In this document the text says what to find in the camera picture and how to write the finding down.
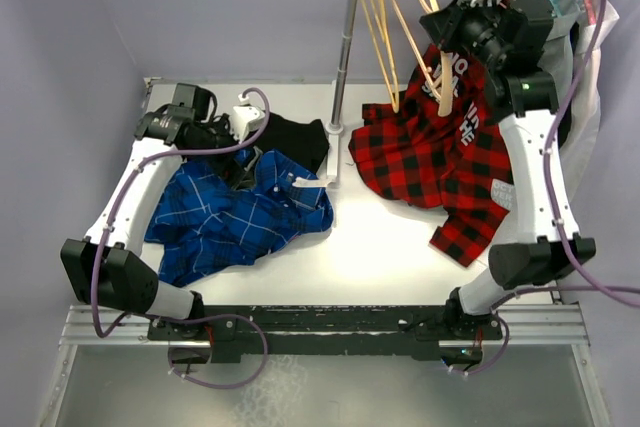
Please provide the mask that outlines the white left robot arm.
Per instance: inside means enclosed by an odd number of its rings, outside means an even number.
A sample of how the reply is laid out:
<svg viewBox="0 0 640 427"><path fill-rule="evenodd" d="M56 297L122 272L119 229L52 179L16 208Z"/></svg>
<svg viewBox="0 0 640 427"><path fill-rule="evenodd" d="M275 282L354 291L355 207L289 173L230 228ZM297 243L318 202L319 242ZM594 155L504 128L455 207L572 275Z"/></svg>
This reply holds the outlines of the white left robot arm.
<svg viewBox="0 0 640 427"><path fill-rule="evenodd" d="M81 239L66 240L60 251L74 294L90 307L99 337L110 332L101 325L102 308L121 316L165 318L184 339L204 331L201 295L161 281L140 255L160 197L184 160L232 157L264 132L269 101L255 106L250 94L264 93L257 87L245 89L223 126L216 128L215 95L179 83L170 102L139 120L130 157L104 210Z"/></svg>

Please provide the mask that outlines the beige plastic hanger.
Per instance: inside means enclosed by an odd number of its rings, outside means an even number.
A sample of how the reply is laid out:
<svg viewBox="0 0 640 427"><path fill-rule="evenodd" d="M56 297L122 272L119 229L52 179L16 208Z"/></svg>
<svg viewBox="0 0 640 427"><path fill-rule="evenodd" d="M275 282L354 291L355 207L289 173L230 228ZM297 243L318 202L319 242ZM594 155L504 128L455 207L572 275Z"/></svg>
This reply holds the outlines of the beige plastic hanger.
<svg viewBox="0 0 640 427"><path fill-rule="evenodd" d="M436 13L440 10L438 0L418 0L425 14ZM453 62L449 54L443 52L432 42L435 52L439 55L435 66L423 66L426 86L434 97L437 106L437 115L441 118L448 117L453 110Z"/></svg>

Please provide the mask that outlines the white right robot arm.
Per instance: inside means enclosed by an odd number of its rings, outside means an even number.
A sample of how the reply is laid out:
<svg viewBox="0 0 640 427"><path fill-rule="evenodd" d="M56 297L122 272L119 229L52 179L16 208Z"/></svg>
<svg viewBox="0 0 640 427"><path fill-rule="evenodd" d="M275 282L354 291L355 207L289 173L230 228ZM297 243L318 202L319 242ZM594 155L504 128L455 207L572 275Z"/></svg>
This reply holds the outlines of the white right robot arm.
<svg viewBox="0 0 640 427"><path fill-rule="evenodd" d="M490 322L508 296L560 280L596 253L569 206L557 141L563 115L554 79L540 65L554 25L551 4L506 1L453 0L420 20L440 50L467 54L484 67L484 97L506 145L516 194L515 241L491 246L488 268L446 301L443 320L456 338Z"/></svg>

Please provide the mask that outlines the blue plaid shirt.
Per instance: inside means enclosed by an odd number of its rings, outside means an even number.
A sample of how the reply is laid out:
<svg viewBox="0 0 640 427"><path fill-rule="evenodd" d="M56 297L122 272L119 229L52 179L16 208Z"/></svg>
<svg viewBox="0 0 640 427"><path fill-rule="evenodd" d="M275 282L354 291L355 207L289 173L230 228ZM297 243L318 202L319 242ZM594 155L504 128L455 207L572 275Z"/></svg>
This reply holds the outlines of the blue plaid shirt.
<svg viewBox="0 0 640 427"><path fill-rule="evenodd" d="M184 163L155 208L144 241L163 247L158 276L185 287L229 266L250 266L294 238L329 230L324 188L298 188L316 175L277 150L260 156L254 185L234 190L200 161Z"/></svg>

